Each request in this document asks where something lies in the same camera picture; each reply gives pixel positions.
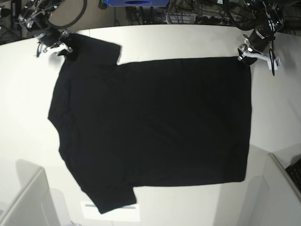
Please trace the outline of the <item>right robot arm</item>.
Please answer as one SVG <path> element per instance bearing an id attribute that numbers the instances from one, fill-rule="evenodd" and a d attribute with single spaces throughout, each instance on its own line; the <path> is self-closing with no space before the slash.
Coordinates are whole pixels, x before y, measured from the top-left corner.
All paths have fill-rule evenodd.
<path id="1" fill-rule="evenodd" d="M 30 0 L 15 19 L 16 24 L 27 29 L 27 37 L 38 40 L 36 57 L 40 57 L 42 53 L 53 52 L 69 60 L 77 58 L 78 53 L 69 37 L 68 28 L 84 15 L 87 1 L 83 1 L 82 10 L 73 21 L 66 25 L 55 25 L 49 18 L 62 3 L 62 0 Z"/>

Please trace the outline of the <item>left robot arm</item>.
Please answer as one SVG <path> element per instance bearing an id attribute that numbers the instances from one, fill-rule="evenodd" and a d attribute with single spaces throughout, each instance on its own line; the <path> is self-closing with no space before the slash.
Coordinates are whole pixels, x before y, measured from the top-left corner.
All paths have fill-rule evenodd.
<path id="1" fill-rule="evenodd" d="M 269 69 L 276 70 L 281 63 L 274 53 L 275 34 L 284 26 L 280 7 L 267 0 L 246 0 L 245 4 L 257 24 L 249 36 L 244 34 L 244 43 L 238 47 L 238 60 L 251 65 L 261 59 L 267 62 Z"/>

